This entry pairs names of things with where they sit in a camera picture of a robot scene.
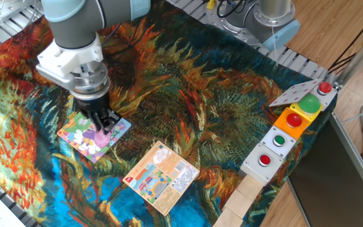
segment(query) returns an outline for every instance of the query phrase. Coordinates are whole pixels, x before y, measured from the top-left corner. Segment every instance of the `dark gray surface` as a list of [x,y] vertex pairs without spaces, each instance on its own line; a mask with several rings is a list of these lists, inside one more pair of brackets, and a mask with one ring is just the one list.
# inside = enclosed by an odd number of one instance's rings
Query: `dark gray surface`
[[0,199],[6,195],[4,189],[0,189]]
[[29,220],[31,220],[31,217],[28,214],[26,214],[23,218],[20,219],[20,221],[23,224],[26,224]]
[[312,227],[363,227],[363,162],[338,128],[330,117],[289,177]]
[[25,226],[26,226],[26,227],[32,227],[32,226],[34,226],[35,224],[36,224],[35,220],[31,219],[31,220],[29,220],[29,221],[25,224]]
[[22,210],[22,208],[19,205],[15,205],[11,208],[12,213],[17,217],[17,218],[22,218],[22,216],[25,215],[25,212]]
[[15,205],[15,201],[10,198],[9,196],[4,196],[1,198],[1,201],[7,206],[9,209],[11,209]]

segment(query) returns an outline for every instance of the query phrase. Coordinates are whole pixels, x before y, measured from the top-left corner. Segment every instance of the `black cable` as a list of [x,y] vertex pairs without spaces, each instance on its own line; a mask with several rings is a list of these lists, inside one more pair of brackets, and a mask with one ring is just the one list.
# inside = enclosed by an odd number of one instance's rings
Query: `black cable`
[[349,48],[355,43],[355,41],[357,41],[357,39],[360,37],[360,35],[363,33],[363,28],[362,30],[358,33],[358,35],[355,37],[355,39],[350,43],[350,45],[348,45],[348,47],[344,50],[344,52],[341,53],[340,57],[338,57],[334,63],[330,66],[330,68],[328,68],[328,70],[330,70],[331,68],[333,68],[334,66],[336,66],[338,63],[338,61],[340,60],[340,58],[342,56],[344,56],[344,54],[346,53],[346,51],[349,50]]
[[339,66],[334,67],[332,70],[329,70],[330,74],[334,71],[336,71],[337,69],[340,69],[341,67],[345,66],[346,64],[348,64],[352,59],[347,59],[346,61],[344,61],[343,63],[341,63]]
[[118,30],[118,28],[120,28],[120,25],[121,25],[122,23],[119,23],[118,25],[117,25],[117,27],[116,28],[114,28],[114,30],[111,32],[111,34],[106,38],[106,40],[101,44],[101,46],[104,46],[106,43],[107,43],[107,41],[108,40],[110,40],[110,38],[114,35],[114,33],[116,33],[117,32],[117,30]]
[[117,52],[116,54],[119,54],[119,53],[121,53],[118,57],[117,57],[117,59],[120,59],[122,56],[123,56],[123,54],[125,53],[125,51],[127,50],[127,49],[130,49],[130,48],[133,48],[136,44],[138,44],[139,43],[139,41],[141,41],[141,39],[143,38],[143,36],[145,35],[145,33],[146,33],[146,31],[147,31],[148,29],[145,29],[145,31],[144,31],[144,33],[137,39],[137,40],[135,40],[135,42],[132,44],[132,45],[130,45],[130,46],[127,46],[126,48],[124,48],[123,50],[121,50],[121,51],[119,51],[119,52]]
[[132,43],[133,41],[135,41],[135,40],[134,40],[134,38],[135,38],[135,35],[137,35],[138,28],[139,28],[139,25],[140,25],[140,24],[141,24],[141,20],[139,21],[139,23],[138,23],[137,27],[135,28],[134,34],[132,34],[132,38],[131,38],[130,42],[127,44],[127,46],[124,48],[124,50],[127,50],[127,49],[130,47],[131,43]]
[[342,68],[341,70],[339,70],[336,75],[340,74],[340,72],[342,72],[345,68]]
[[243,8],[242,8],[242,10],[241,11],[239,11],[239,12],[237,12],[236,10],[234,11],[235,13],[241,13],[241,12],[243,12],[243,10],[245,10],[245,8],[246,8],[246,0],[245,0],[245,3],[243,3]]
[[340,60],[339,62],[337,62],[337,63],[336,63],[336,65],[337,65],[337,64],[339,64],[339,63],[341,63],[341,62],[343,62],[343,61],[346,61],[346,60],[348,60],[348,59],[352,59],[352,58],[353,58],[356,54],[357,54],[357,53],[354,53],[354,54],[352,54],[351,56],[348,56],[348,57],[346,57],[346,58],[344,58],[344,59]]
[[232,7],[232,9],[230,10],[230,12],[226,13],[225,15],[220,15],[220,14],[219,14],[219,10],[220,10],[220,8],[221,8],[221,6],[222,6],[222,3],[224,3],[224,1],[225,1],[225,0],[221,0],[221,2],[218,4],[218,7],[217,7],[217,16],[218,16],[219,18],[225,18],[225,17],[227,17],[227,16],[231,15],[232,13],[234,13],[234,12],[235,12],[235,11],[239,8],[239,6],[242,4],[242,2],[243,2],[244,0],[240,0],[240,1],[236,4],[236,6],[235,6],[235,7]]

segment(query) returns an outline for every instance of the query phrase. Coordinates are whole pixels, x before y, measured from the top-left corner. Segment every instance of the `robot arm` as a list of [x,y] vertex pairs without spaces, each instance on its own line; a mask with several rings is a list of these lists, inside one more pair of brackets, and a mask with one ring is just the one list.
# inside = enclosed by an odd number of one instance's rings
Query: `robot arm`
[[97,30],[148,13],[151,0],[42,0],[53,42],[38,55],[38,72],[69,90],[81,112],[105,133],[120,120],[110,110],[110,80]]
[[210,23],[250,44],[262,44],[268,50],[283,47],[300,28],[294,18],[292,0],[210,0]]

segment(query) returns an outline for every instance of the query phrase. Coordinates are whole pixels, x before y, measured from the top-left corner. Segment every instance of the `cartoon character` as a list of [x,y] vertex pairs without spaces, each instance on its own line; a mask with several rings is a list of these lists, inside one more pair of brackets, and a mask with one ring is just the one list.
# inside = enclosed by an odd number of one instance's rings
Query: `cartoon character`
[[126,126],[125,126],[124,122],[121,122],[120,121],[119,123],[117,123],[117,125],[115,126],[115,128],[117,130],[121,131],[121,130],[124,130],[126,128]]
[[80,119],[78,123],[81,124],[81,125],[86,125],[86,123],[88,123],[88,120],[87,119]]
[[95,134],[95,143],[100,148],[104,148],[107,144],[110,143],[112,137],[112,133],[109,132],[107,135],[104,135],[103,130],[100,130],[98,133]]
[[78,150],[83,153],[87,151],[89,154],[95,154],[100,151],[100,147],[95,144],[94,139],[95,132],[91,129],[86,129],[84,132],[77,129],[74,135],[74,142],[79,144]]

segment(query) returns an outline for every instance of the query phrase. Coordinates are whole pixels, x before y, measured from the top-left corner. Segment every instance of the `push button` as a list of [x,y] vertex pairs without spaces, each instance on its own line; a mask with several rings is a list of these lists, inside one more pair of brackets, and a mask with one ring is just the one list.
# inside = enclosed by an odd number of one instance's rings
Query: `push button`
[[327,93],[329,92],[331,92],[331,84],[327,82],[322,82],[321,84],[319,84],[318,93],[320,95],[327,95]]
[[320,101],[312,94],[307,94],[297,104],[306,113],[315,114],[320,110]]
[[282,136],[275,136],[274,139],[272,140],[272,142],[277,147],[282,147],[285,143],[285,139]]
[[302,117],[297,113],[290,113],[287,116],[287,123],[291,127],[299,127],[302,124]]
[[258,163],[263,166],[263,167],[266,167],[270,164],[271,162],[271,159],[268,155],[266,154],[263,154],[260,156],[260,158],[258,159]]

